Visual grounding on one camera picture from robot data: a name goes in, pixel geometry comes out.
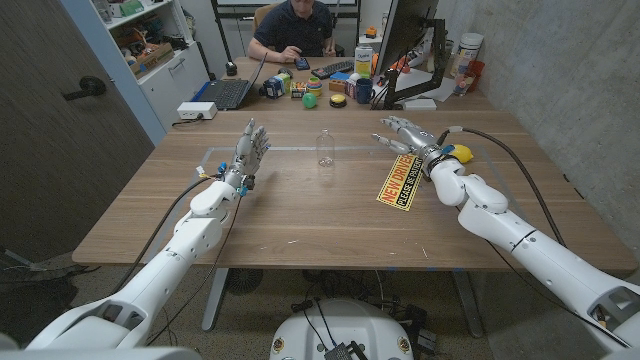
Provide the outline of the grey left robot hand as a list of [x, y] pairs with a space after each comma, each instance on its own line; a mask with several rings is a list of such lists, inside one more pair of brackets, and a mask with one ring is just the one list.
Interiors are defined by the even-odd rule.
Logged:
[[270, 146], [264, 127], [255, 130], [254, 126], [255, 121], [251, 118], [236, 144], [232, 162], [224, 175], [224, 182], [234, 188], [246, 186], [249, 190], [253, 189], [255, 174]]

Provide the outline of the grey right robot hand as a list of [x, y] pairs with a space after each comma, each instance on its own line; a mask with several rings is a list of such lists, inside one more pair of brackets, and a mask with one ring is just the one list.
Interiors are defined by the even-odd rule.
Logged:
[[387, 146], [397, 154], [411, 154], [430, 164], [443, 155], [433, 134], [423, 130], [411, 121], [394, 115], [381, 119], [381, 122], [393, 130], [399, 141], [383, 137], [377, 133], [371, 135], [375, 141]]

